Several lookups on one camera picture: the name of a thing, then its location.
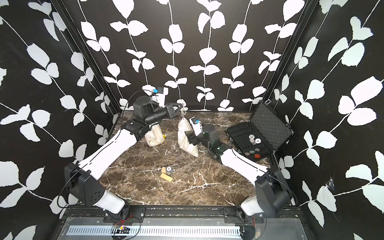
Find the cream cloth bag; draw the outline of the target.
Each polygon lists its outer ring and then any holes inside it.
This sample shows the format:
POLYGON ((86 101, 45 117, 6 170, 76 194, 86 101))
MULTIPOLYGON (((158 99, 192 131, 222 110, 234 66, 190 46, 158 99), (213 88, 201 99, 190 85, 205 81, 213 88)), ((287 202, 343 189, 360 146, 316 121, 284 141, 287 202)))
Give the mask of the cream cloth bag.
POLYGON ((179 144, 179 147, 183 151, 185 151, 186 153, 197 158, 199 156, 198 146, 190 144, 188 137, 186 135, 187 132, 194 133, 193 128, 192 128, 191 124, 188 122, 188 120, 186 118, 182 118, 178 124, 178 144, 179 144))
POLYGON ((145 140, 150 147, 162 144, 165 137, 158 123, 151 126, 151 130, 145 134, 145 140))

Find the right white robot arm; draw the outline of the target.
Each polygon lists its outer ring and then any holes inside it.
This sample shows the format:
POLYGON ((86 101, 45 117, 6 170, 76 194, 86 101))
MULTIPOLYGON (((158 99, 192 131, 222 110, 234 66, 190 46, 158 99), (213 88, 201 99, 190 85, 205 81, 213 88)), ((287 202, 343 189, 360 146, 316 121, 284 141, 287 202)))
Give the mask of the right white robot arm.
POLYGON ((255 194, 245 199, 238 207, 240 218, 255 215, 275 217, 285 205, 296 203, 296 195, 288 187, 279 168, 268 168, 240 155, 228 144, 221 142, 213 125, 198 124, 185 135, 190 144, 203 145, 213 160, 233 169, 254 185, 255 194))

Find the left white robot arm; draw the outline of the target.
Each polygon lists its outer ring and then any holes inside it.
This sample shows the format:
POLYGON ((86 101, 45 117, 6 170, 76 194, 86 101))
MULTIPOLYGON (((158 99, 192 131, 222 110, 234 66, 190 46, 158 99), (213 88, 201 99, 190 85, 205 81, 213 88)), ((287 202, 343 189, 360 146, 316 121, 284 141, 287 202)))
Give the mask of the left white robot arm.
POLYGON ((173 119, 183 108, 180 103, 160 106, 149 96, 140 96, 133 104, 134 116, 94 154, 65 167, 66 183, 63 190, 73 195, 86 206, 96 206, 125 220, 129 217, 129 204, 106 190, 99 178, 107 168, 126 150, 141 140, 155 124, 163 119, 173 119))

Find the beige bag drawstring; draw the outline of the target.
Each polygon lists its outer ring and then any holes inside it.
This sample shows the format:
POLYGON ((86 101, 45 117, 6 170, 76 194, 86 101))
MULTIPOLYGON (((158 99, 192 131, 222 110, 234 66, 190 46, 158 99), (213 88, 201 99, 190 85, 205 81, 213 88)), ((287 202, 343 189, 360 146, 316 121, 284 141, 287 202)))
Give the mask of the beige bag drawstring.
POLYGON ((182 117, 182 119, 185 118, 185 114, 186 114, 187 110, 188 110, 188 108, 186 108, 186 107, 182 107, 181 108, 181 117, 182 117))

